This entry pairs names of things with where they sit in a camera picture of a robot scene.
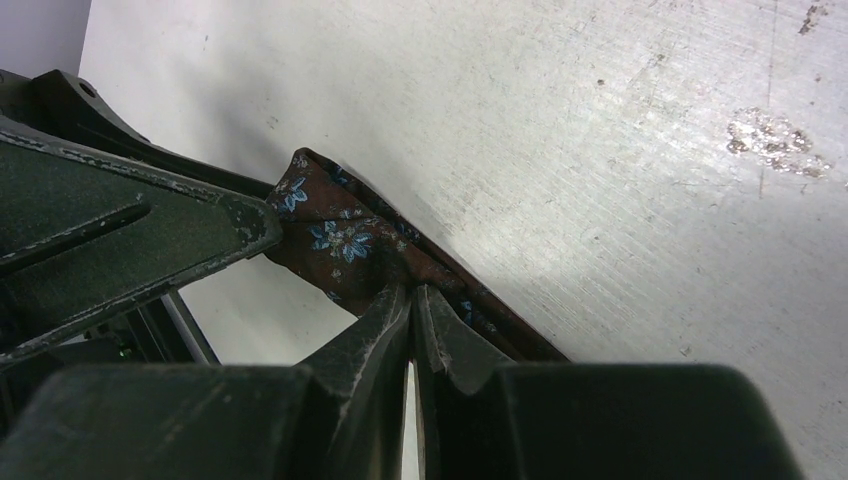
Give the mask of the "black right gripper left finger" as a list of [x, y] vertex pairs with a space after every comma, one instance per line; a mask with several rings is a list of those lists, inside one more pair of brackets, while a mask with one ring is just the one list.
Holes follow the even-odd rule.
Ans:
[[411, 300], [384, 289], [293, 366], [85, 365], [36, 392], [5, 479], [396, 479]]

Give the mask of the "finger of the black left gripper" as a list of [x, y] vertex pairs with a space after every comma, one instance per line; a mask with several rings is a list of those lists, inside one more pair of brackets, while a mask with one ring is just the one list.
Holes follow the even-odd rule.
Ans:
[[255, 256], [264, 201], [1, 121], [1, 361]]
[[273, 186], [151, 143], [115, 113], [87, 81], [61, 70], [33, 79], [1, 72], [1, 115], [45, 134], [133, 159], [251, 197]]

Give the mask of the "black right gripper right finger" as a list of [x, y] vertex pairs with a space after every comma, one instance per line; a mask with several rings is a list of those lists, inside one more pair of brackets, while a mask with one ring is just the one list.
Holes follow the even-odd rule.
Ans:
[[759, 390], [715, 364], [516, 362], [433, 287], [411, 309], [427, 479], [798, 479]]

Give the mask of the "brown floral tie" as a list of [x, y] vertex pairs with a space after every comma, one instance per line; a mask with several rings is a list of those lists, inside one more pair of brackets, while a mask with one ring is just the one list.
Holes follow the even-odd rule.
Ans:
[[297, 150], [267, 198], [283, 240], [266, 257], [360, 316], [390, 284], [432, 285], [459, 319], [516, 360], [565, 355], [362, 180]]

